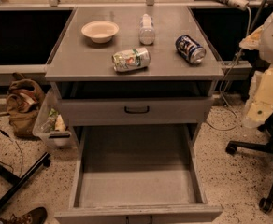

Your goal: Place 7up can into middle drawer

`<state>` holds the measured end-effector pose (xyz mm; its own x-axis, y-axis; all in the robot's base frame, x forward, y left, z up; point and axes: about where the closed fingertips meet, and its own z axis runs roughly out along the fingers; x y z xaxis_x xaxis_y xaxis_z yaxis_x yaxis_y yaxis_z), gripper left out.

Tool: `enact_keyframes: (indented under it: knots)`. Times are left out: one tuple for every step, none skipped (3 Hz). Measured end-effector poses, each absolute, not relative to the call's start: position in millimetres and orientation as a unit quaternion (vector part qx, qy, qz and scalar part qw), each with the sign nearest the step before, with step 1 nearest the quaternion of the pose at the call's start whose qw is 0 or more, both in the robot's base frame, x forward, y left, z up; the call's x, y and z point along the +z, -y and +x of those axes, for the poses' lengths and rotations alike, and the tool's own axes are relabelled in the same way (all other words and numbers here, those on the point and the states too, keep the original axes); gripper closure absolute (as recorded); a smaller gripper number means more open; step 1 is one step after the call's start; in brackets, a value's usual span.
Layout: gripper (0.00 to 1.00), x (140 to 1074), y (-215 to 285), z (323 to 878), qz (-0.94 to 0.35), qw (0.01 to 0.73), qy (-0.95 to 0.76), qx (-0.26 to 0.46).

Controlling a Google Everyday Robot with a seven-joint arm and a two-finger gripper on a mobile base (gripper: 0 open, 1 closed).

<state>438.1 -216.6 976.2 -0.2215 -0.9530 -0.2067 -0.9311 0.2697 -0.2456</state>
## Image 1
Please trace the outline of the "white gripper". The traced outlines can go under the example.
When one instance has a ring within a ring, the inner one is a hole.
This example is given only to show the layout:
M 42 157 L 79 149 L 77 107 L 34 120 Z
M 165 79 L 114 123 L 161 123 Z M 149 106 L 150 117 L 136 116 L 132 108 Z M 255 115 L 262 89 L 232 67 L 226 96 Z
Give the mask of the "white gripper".
M 261 25 L 250 35 L 243 38 L 239 46 L 242 49 L 258 50 L 260 47 Z M 273 64 L 265 72 L 256 71 L 251 79 L 249 99 L 244 108 L 242 123 L 247 128 L 257 128 L 264 124 L 273 113 Z

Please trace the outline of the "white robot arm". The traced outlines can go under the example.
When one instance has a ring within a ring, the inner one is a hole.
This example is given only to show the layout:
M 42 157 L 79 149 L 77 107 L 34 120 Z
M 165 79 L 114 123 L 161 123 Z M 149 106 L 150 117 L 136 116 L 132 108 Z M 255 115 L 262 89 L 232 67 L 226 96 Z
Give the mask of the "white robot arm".
M 242 39 L 239 45 L 243 49 L 258 50 L 260 59 L 270 64 L 264 73 L 256 72 L 253 75 L 250 98 L 245 105 L 243 125 L 257 128 L 273 113 L 273 12 L 262 26 Z

